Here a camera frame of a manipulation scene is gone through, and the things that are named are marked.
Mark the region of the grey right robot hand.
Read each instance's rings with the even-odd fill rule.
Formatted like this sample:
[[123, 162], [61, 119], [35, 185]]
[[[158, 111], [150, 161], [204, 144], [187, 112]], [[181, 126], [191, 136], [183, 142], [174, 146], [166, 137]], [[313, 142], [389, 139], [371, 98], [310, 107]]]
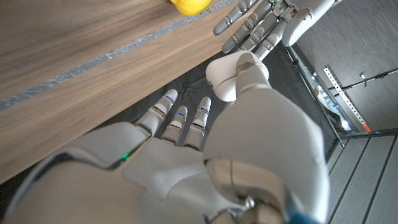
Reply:
[[136, 123], [115, 123], [46, 157], [12, 198], [5, 223], [324, 223], [329, 178], [320, 127], [274, 90], [259, 57], [211, 62], [229, 106], [206, 128], [203, 98], [188, 131], [169, 90]]

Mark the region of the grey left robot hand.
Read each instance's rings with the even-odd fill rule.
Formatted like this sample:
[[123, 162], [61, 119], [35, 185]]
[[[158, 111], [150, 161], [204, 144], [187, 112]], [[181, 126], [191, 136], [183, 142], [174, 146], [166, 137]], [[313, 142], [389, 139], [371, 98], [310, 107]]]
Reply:
[[239, 0], [237, 5], [215, 25], [220, 35], [251, 8], [253, 12], [223, 44], [227, 54], [235, 47], [255, 51], [261, 60], [279, 44], [294, 45], [320, 18], [341, 0]]

